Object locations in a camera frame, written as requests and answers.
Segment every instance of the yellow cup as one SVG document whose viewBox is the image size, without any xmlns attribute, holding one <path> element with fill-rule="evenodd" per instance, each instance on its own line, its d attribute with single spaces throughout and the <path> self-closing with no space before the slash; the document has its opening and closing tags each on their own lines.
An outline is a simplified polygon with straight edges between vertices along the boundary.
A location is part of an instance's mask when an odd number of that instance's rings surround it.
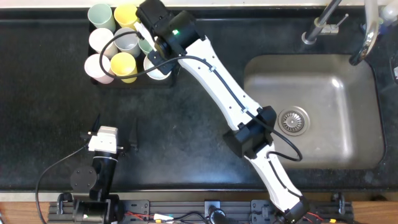
<svg viewBox="0 0 398 224">
<path fill-rule="evenodd" d="M 114 19 L 121 27 L 136 29 L 134 23 L 138 21 L 137 7 L 133 4 L 123 4 L 114 10 Z"/>
<path fill-rule="evenodd" d="M 136 59 L 125 52 L 117 53 L 111 59 L 111 70 L 112 72 L 120 77 L 133 75 L 137 73 Z M 123 79 L 125 83 L 132 83 L 136 81 L 137 77 Z"/>
</svg>

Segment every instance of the sink basin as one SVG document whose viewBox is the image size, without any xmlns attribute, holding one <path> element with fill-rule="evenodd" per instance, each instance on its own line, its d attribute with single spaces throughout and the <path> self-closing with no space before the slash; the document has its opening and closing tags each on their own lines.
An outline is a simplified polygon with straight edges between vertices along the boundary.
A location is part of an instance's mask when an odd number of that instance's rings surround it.
<svg viewBox="0 0 398 224">
<path fill-rule="evenodd" d="M 278 114 L 275 130 L 302 152 L 287 168 L 367 169 L 384 155 L 376 86 L 365 62 L 349 55 L 262 55 L 245 68 L 244 90 Z M 275 148 L 295 153 L 273 135 Z"/>
</svg>

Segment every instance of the white wall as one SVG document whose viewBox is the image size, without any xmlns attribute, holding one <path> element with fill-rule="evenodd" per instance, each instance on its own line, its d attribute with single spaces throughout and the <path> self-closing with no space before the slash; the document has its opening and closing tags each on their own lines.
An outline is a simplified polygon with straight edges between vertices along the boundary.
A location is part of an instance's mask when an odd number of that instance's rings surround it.
<svg viewBox="0 0 398 224">
<path fill-rule="evenodd" d="M 137 6 L 143 0 L 0 0 L 0 8 L 16 7 L 90 7 L 96 3 L 117 6 L 133 2 Z M 166 6 L 324 6 L 330 0 L 162 0 Z M 375 0 L 385 5 L 392 0 Z M 343 0 L 341 6 L 363 5 L 363 0 Z"/>
</svg>

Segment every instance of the black countertop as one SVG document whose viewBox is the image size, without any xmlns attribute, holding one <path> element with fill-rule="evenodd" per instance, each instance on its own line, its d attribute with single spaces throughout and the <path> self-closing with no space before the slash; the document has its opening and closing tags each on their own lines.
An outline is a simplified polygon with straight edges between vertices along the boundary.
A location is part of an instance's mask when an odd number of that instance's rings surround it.
<svg viewBox="0 0 398 224">
<path fill-rule="evenodd" d="M 138 119 L 138 152 L 119 160 L 113 190 L 241 189 L 264 184 L 249 162 L 222 139 L 228 125 L 201 85 L 182 70 L 174 87 L 151 90 L 105 90 L 90 83 L 87 58 L 89 23 L 85 10 L 3 11 L 0 16 L 0 190 L 33 190 L 40 173 L 83 144 L 98 113 L 101 124 L 129 127 Z M 250 59 L 264 54 L 351 54 L 363 41 L 363 9 L 336 36 L 315 45 L 300 39 L 321 9 L 245 9 L 193 11 L 215 52 L 240 85 Z M 375 71 L 386 140 L 386 154 L 374 169 L 291 169 L 287 173 L 303 191 L 398 188 L 398 30 L 383 36 L 366 59 Z M 91 164 L 81 152 L 54 167 L 43 190 L 70 190 L 72 171 Z"/>
</svg>

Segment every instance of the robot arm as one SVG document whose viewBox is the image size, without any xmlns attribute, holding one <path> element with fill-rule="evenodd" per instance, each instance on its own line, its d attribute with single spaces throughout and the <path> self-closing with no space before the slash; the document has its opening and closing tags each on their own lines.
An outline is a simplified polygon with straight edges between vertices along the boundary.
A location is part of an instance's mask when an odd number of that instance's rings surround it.
<svg viewBox="0 0 398 224">
<path fill-rule="evenodd" d="M 281 211 L 279 221 L 295 223 L 301 220 L 309 210 L 308 203 L 291 183 L 277 156 L 269 153 L 275 151 L 271 132 L 259 124 L 260 120 L 274 127 L 275 111 L 270 106 L 261 108 L 242 90 L 218 59 L 210 41 L 195 26 L 195 18 L 188 12 L 173 16 L 159 0 L 146 0 L 137 10 L 137 16 L 143 24 L 140 33 L 154 45 L 154 51 L 148 55 L 154 65 L 170 58 L 191 55 L 212 66 L 208 68 L 199 60 L 189 58 L 178 60 L 220 108 L 231 128 L 224 135 L 224 140 L 239 157 L 245 157 L 254 166 L 272 202 Z M 167 74 L 171 68 L 159 70 Z"/>
</svg>

